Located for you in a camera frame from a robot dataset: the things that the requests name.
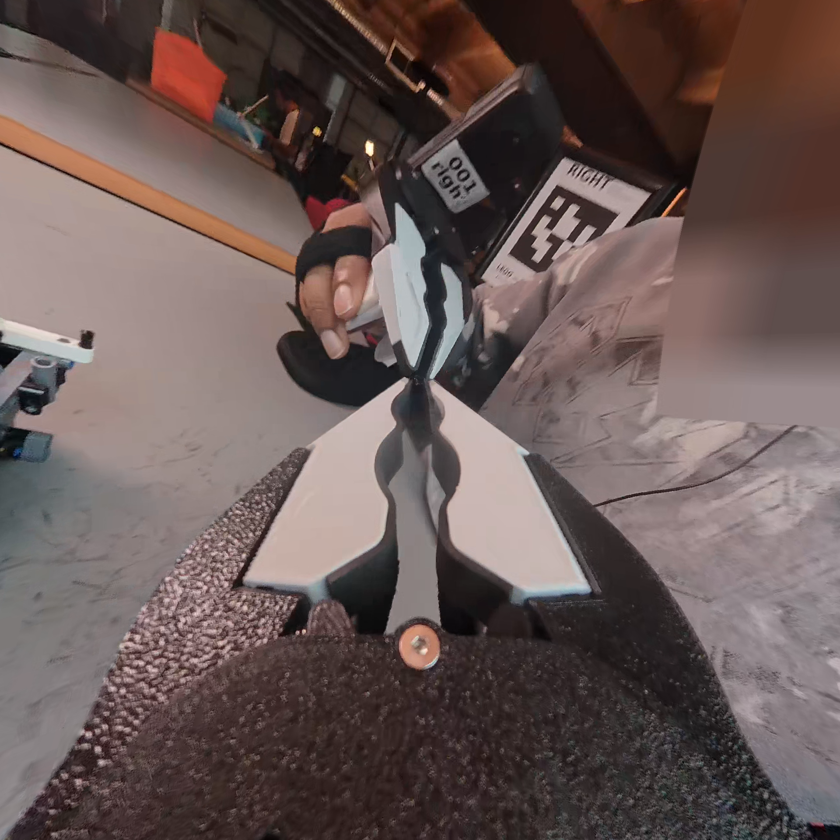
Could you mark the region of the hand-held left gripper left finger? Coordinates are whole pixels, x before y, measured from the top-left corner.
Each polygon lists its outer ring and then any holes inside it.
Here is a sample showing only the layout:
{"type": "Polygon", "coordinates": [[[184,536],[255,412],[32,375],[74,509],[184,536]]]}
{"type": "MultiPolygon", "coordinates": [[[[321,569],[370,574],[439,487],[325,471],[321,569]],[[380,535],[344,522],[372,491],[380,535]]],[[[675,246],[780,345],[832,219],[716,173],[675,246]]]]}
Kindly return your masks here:
{"type": "Polygon", "coordinates": [[[339,602],[361,634],[384,634],[399,571],[390,482],[403,465],[399,381],[307,448],[243,576],[250,589],[339,602]]]}

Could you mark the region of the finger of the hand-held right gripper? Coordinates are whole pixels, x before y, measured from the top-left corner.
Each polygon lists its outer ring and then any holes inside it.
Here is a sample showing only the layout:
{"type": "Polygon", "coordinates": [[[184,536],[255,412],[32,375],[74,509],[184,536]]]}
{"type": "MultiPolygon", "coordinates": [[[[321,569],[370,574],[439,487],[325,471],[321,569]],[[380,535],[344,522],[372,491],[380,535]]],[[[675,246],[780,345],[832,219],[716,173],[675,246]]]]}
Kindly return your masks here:
{"type": "Polygon", "coordinates": [[[424,260],[432,252],[403,203],[393,205],[392,236],[373,257],[373,280],[392,347],[401,346],[405,375],[431,375],[434,319],[429,311],[424,260]]]}
{"type": "Polygon", "coordinates": [[[422,259],[425,281],[422,314],[425,332],[422,344],[422,379],[430,382],[450,364],[462,344],[471,312],[469,283],[458,266],[451,266],[440,253],[422,259]]]}

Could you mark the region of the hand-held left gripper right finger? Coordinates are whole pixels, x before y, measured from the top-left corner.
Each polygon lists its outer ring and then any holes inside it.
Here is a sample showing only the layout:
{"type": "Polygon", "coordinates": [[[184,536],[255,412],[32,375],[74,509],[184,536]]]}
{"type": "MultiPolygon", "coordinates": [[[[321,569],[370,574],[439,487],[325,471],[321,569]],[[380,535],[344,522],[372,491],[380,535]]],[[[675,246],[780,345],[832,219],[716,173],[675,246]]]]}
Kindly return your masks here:
{"type": "Polygon", "coordinates": [[[426,499],[444,630],[477,634],[506,606],[592,597],[528,450],[440,385],[427,394],[426,499]]]}

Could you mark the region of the partly built toy truck chassis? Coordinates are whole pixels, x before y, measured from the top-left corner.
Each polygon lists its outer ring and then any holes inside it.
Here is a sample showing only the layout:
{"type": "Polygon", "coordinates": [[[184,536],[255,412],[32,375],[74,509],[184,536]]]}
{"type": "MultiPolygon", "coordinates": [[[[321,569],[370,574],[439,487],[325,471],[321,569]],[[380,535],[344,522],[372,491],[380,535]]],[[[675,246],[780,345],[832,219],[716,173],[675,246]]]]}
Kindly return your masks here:
{"type": "Polygon", "coordinates": [[[16,425],[18,416],[37,417],[57,398],[67,374],[89,364],[95,333],[77,339],[1,319],[1,459],[47,461],[53,436],[16,425]]]}

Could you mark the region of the wood edged side desk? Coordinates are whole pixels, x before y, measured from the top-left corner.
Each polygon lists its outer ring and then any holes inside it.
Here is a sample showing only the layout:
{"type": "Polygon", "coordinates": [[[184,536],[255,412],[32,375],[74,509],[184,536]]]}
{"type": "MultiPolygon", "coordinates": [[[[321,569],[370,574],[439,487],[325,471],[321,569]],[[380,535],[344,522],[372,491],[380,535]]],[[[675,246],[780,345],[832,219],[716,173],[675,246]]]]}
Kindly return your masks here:
{"type": "Polygon", "coordinates": [[[4,148],[293,273],[312,228],[269,162],[57,45],[1,29],[4,148]]]}

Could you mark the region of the person's right hand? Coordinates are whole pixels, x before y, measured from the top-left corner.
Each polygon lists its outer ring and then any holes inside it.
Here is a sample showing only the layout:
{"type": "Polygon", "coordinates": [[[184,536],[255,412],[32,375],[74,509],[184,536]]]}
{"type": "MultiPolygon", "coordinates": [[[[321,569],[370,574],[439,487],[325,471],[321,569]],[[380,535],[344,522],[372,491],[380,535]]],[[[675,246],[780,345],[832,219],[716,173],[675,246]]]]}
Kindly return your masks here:
{"type": "Polygon", "coordinates": [[[300,286],[298,305],[331,360],[339,360],[349,351],[346,324],[361,308],[370,274],[369,259],[347,255],[333,267],[312,268],[300,286]]]}

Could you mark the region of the orange bag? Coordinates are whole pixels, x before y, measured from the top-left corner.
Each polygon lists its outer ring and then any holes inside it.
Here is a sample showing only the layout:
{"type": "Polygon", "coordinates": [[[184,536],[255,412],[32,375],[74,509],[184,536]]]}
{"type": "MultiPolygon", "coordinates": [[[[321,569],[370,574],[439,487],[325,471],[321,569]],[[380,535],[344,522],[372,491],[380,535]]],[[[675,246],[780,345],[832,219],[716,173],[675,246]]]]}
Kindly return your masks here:
{"type": "Polygon", "coordinates": [[[168,30],[155,30],[150,86],[164,98],[211,124],[226,79],[200,45],[168,30]]]}

